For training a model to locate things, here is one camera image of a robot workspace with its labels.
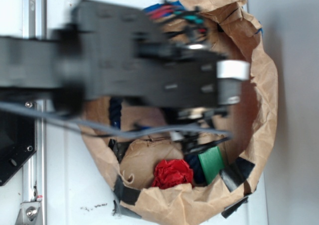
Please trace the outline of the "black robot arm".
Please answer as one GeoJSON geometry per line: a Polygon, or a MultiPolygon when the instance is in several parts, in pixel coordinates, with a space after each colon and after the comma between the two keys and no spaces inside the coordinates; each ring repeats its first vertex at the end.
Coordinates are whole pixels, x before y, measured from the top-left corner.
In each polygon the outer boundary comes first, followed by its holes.
{"type": "Polygon", "coordinates": [[[239,102],[250,64],[229,60],[207,44],[200,10],[166,1],[170,17],[118,4],[81,0],[71,20],[49,39],[0,38],[0,109],[78,124],[84,103],[111,96],[162,108],[168,124],[122,131],[81,124],[105,135],[139,138],[176,131],[217,134],[199,121],[239,102]]]}

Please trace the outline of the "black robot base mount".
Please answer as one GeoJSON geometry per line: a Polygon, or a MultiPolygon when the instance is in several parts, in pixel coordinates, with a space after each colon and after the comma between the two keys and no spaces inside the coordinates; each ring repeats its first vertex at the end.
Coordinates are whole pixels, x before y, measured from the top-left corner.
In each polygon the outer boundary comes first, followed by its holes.
{"type": "Polygon", "coordinates": [[[0,185],[35,153],[35,119],[0,108],[0,185]]]}

